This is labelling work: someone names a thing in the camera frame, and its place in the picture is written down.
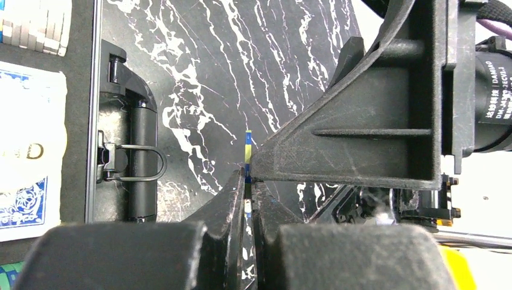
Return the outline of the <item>blue playing card deck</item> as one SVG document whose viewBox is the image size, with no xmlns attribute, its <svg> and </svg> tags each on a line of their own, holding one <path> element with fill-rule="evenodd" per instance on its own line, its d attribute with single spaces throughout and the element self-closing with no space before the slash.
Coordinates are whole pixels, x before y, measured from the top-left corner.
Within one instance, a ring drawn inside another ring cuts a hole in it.
<svg viewBox="0 0 512 290">
<path fill-rule="evenodd" d="M 1 62 L 1 241 L 39 237 L 60 219 L 66 76 Z"/>
</svg>

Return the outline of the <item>blue green chip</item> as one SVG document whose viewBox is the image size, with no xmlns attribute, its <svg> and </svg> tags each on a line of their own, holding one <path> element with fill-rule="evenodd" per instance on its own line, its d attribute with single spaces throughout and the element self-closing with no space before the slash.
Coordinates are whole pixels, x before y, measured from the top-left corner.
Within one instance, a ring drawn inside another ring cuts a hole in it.
<svg viewBox="0 0 512 290">
<path fill-rule="evenodd" d="M 251 215 L 251 174 L 250 162 L 252 155 L 252 131 L 247 130 L 245 135 L 245 204 L 246 215 Z"/>
</svg>

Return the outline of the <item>black poker chip case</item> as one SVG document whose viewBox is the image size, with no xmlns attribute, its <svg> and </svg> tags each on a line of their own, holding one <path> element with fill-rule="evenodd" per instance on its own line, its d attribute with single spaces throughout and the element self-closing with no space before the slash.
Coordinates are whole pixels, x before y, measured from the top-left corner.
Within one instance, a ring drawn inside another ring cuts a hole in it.
<svg viewBox="0 0 512 290">
<path fill-rule="evenodd" d="M 66 76 L 68 145 L 60 220 L 154 223 L 156 181 L 126 182 L 124 177 L 162 174 L 157 106 L 150 88 L 126 66 L 126 52 L 101 38 L 101 8 L 101 1 L 72 2 L 71 46 L 65 56 L 3 44 L 1 60 Z"/>
</svg>

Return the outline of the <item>green orange chip row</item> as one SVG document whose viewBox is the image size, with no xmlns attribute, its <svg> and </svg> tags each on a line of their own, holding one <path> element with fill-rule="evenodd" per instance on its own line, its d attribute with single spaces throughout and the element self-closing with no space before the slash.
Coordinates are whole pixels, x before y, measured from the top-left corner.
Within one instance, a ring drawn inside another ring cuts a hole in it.
<svg viewBox="0 0 512 290">
<path fill-rule="evenodd" d="M 1 1 L 1 43 L 63 57 L 71 21 L 71 0 Z"/>
</svg>

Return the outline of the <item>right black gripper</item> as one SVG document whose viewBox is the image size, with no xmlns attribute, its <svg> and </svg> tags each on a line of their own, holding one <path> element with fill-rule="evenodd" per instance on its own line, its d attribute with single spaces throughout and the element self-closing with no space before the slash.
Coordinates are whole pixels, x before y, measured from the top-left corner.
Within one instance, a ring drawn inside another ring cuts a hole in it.
<svg viewBox="0 0 512 290">
<path fill-rule="evenodd" d="M 253 154 L 252 177 L 437 189 L 442 76 L 454 174 L 473 153 L 511 151 L 511 29 L 497 23 L 511 26 L 501 1 L 390 1 L 366 55 Z"/>
</svg>

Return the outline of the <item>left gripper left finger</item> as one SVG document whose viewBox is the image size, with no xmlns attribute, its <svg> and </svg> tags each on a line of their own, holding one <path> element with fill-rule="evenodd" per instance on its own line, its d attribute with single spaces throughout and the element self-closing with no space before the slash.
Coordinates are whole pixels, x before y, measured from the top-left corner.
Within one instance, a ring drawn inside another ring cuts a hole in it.
<svg viewBox="0 0 512 290">
<path fill-rule="evenodd" d="M 55 227 L 15 289 L 240 289 L 245 171 L 182 222 Z"/>
</svg>

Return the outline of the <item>yellow round button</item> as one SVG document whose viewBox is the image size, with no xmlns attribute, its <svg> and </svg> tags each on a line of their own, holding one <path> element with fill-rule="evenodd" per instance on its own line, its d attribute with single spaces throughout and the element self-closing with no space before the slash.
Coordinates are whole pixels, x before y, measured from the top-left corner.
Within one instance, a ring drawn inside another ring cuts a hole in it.
<svg viewBox="0 0 512 290">
<path fill-rule="evenodd" d="M 15 192 L 62 165 L 67 147 L 63 124 L 1 126 L 1 192 Z"/>
</svg>

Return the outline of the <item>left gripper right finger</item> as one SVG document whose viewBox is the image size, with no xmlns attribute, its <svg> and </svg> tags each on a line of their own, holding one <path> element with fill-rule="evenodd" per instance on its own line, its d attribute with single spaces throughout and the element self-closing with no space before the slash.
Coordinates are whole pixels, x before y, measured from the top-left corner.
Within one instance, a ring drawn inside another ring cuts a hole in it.
<svg viewBox="0 0 512 290">
<path fill-rule="evenodd" d="M 252 185 L 258 289 L 455 289 L 438 245 L 413 225 L 306 224 Z"/>
</svg>

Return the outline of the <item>teal green chip row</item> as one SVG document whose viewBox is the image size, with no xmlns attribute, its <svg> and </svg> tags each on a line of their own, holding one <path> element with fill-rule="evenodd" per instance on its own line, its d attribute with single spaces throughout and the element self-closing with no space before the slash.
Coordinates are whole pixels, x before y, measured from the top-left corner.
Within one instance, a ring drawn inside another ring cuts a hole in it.
<svg viewBox="0 0 512 290">
<path fill-rule="evenodd" d="M 9 263 L 0 267 L 0 286 L 1 290 L 11 290 L 14 288 L 16 279 L 21 272 L 23 262 Z"/>
</svg>

